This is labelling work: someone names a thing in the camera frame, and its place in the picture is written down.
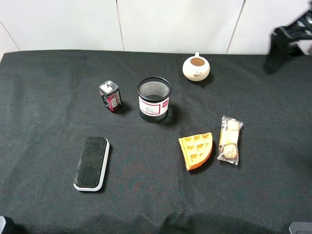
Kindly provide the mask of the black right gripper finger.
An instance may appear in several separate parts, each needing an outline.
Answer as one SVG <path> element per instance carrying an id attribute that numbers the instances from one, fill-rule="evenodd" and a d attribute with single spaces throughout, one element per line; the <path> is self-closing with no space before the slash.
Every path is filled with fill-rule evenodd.
<path id="1" fill-rule="evenodd" d="M 264 62 L 264 71 L 266 74 L 272 74 L 278 71 L 288 61 L 286 50 L 278 47 L 272 47 L 267 54 Z"/>

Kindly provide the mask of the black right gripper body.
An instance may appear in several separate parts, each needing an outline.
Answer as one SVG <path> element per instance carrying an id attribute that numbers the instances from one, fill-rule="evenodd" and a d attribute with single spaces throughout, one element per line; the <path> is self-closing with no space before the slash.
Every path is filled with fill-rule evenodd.
<path id="1" fill-rule="evenodd" d="M 274 29 L 269 55 L 302 56 L 304 52 L 297 43 L 303 40 L 312 40 L 312 9 L 307 10 L 291 24 Z"/>

